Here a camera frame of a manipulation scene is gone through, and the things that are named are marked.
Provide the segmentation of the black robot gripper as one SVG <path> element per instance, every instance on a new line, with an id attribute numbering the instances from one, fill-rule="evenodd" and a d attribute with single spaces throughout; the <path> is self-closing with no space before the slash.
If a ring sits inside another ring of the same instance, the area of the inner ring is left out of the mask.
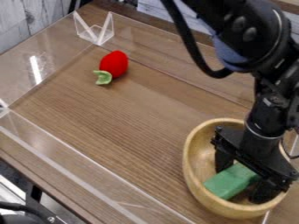
<path id="1" fill-rule="evenodd" d="M 289 189 L 299 179 L 299 171 L 280 151 L 285 133 L 283 125 L 268 124 L 261 128 L 245 122 L 242 129 L 218 125 L 210 143 L 214 147 L 214 170 L 221 172 L 240 162 L 260 180 L 249 187 L 248 200 L 263 204 Z"/>

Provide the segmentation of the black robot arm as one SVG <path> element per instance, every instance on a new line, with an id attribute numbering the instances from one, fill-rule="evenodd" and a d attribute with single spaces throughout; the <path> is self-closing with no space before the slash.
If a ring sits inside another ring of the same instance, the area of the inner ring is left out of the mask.
<path id="1" fill-rule="evenodd" d="M 299 179 L 280 152 L 284 133 L 299 128 L 299 44 L 291 37 L 291 23 L 269 0 L 182 1 L 209 27 L 224 65 L 220 70 L 209 68 L 186 35 L 198 68 L 217 79 L 234 72 L 255 77 L 255 102 L 244 128 L 218 126 L 210 142 L 218 172 L 238 161 L 259 176 L 249 200 L 261 204 Z"/>

